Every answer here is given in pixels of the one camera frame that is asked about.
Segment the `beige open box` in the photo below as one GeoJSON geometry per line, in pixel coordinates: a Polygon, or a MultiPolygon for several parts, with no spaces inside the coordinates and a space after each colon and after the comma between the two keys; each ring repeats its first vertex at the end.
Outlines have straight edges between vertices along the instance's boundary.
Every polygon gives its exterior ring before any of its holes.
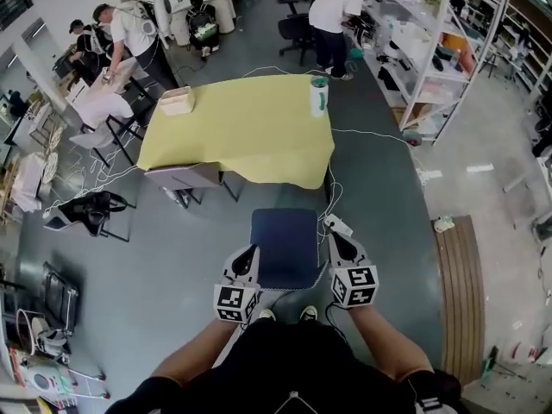
{"type": "Polygon", "coordinates": [[[158,106],[167,116],[189,114],[195,107],[195,94],[190,86],[166,91],[158,101],[158,106]]]}

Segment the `round white-framed mirror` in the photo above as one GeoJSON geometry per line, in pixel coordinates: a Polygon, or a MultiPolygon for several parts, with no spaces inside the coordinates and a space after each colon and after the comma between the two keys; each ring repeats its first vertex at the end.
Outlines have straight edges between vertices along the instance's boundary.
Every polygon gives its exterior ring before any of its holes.
{"type": "Polygon", "coordinates": [[[39,336],[49,329],[49,324],[42,312],[19,309],[16,313],[17,335],[21,345],[29,355],[39,350],[39,336]]]}

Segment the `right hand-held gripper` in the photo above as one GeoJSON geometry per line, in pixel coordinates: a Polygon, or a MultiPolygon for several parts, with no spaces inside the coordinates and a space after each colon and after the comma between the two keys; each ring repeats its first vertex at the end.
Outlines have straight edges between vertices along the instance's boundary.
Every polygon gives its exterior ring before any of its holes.
{"type": "Polygon", "coordinates": [[[366,249],[343,233],[329,235],[331,291],[343,308],[371,305],[380,283],[366,249]]]}

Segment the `white shelf rack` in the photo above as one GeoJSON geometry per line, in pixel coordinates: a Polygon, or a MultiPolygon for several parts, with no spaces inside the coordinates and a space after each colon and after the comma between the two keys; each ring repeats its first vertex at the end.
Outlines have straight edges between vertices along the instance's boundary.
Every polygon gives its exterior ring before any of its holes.
{"type": "Polygon", "coordinates": [[[514,84],[531,111],[552,89],[552,37],[506,0],[485,68],[514,84]]]}
{"type": "Polygon", "coordinates": [[[364,0],[354,41],[400,131],[435,144],[491,52],[508,0],[364,0]]]}

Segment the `person's black shirt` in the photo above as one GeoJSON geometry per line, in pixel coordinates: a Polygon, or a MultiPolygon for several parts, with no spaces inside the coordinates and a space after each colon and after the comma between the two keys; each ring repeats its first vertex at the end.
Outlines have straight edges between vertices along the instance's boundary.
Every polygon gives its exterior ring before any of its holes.
{"type": "Polygon", "coordinates": [[[453,377],[396,382],[319,322],[251,324],[224,361],[185,386],[151,377],[105,414],[469,414],[453,377]]]}

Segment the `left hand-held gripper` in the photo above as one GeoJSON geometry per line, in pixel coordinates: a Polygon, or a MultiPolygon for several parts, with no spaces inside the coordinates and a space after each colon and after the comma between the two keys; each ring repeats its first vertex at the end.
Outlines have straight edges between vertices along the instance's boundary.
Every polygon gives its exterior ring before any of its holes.
{"type": "Polygon", "coordinates": [[[213,307],[219,320],[248,323],[259,303],[260,286],[257,282],[260,267],[260,248],[250,244],[234,252],[223,265],[223,277],[231,283],[238,280],[248,285],[216,284],[213,307]]]}

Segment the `white green tumbler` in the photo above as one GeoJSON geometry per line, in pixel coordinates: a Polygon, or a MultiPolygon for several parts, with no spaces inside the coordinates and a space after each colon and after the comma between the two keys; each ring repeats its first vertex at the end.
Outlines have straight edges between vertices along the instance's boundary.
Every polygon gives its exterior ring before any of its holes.
{"type": "Polygon", "coordinates": [[[314,117],[322,116],[327,108],[329,79],[323,76],[310,78],[310,111],[314,117]]]}

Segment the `black shoulder bag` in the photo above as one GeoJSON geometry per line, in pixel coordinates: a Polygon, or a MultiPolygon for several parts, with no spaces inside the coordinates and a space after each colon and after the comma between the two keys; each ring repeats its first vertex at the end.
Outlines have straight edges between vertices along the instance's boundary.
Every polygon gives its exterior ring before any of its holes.
{"type": "Polygon", "coordinates": [[[70,222],[82,222],[97,229],[110,219],[111,213],[125,211],[129,207],[126,199],[109,191],[89,192],[60,205],[58,209],[70,222]]]}

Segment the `person's left forearm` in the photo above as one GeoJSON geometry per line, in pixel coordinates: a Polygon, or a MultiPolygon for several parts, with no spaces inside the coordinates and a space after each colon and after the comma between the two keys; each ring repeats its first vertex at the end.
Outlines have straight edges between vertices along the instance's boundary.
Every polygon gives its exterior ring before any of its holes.
{"type": "Polygon", "coordinates": [[[212,369],[237,327],[237,323],[214,319],[188,343],[168,355],[151,376],[187,385],[212,369]]]}

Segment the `black office chair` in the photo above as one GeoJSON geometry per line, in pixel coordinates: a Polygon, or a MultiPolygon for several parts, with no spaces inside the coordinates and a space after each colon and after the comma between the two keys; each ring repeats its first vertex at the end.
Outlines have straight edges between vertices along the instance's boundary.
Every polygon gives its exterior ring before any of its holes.
{"type": "Polygon", "coordinates": [[[297,14],[282,19],[278,22],[278,31],[284,40],[290,42],[289,46],[279,50],[279,56],[284,56],[286,52],[299,51],[298,64],[303,66],[306,52],[315,47],[315,39],[311,31],[308,16],[297,14]]]}

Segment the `white power strip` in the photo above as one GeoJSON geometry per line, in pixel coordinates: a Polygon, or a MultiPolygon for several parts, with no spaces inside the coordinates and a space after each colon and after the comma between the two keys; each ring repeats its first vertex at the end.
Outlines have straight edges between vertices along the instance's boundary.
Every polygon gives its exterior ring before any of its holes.
{"type": "Polygon", "coordinates": [[[329,231],[338,232],[346,236],[351,236],[353,234],[353,230],[334,214],[327,215],[323,220],[323,224],[329,231]]]}

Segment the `table with yellow cloth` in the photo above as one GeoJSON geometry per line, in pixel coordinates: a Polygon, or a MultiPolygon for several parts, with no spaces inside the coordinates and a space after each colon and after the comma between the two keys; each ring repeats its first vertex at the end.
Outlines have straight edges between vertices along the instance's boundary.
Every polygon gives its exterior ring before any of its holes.
{"type": "Polygon", "coordinates": [[[217,163],[256,184],[322,187],[335,143],[311,108],[311,76],[268,75],[195,87],[192,111],[152,114],[136,165],[217,163]]]}

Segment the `folding metal trolley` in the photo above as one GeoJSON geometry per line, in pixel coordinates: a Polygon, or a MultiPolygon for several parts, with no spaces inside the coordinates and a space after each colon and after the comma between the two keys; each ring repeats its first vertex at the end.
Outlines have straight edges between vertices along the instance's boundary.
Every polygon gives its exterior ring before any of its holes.
{"type": "Polygon", "coordinates": [[[67,336],[73,336],[77,320],[78,288],[45,262],[40,295],[48,315],[56,321],[67,336]]]}

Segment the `wooden slatted board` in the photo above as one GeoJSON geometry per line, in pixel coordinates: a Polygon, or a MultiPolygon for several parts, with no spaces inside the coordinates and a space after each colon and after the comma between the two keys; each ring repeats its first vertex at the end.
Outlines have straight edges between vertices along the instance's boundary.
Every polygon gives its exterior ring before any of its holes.
{"type": "Polygon", "coordinates": [[[453,224],[434,233],[443,297],[441,369],[466,386],[483,370],[484,284],[472,217],[455,216],[453,224]]]}

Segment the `table with white cloth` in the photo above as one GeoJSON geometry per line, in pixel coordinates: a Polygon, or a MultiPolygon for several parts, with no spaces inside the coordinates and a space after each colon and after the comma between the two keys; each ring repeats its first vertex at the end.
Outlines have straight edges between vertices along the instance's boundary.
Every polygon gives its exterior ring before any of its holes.
{"type": "Polygon", "coordinates": [[[120,94],[126,84],[131,84],[147,100],[148,109],[156,104],[154,98],[135,78],[136,72],[144,73],[135,58],[120,62],[111,76],[107,75],[108,70],[108,67],[103,68],[91,85],[75,84],[66,97],[66,101],[78,112],[82,122],[92,129],[105,122],[109,115],[123,119],[142,114],[133,110],[130,103],[120,94]]]}

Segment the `person's right forearm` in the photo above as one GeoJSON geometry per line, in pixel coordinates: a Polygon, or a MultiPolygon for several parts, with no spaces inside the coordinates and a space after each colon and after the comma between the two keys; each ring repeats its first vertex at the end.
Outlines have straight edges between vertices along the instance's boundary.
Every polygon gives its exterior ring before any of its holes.
{"type": "Polygon", "coordinates": [[[379,369],[400,382],[414,373],[434,369],[425,352],[410,338],[395,329],[371,305],[348,309],[379,369]]]}

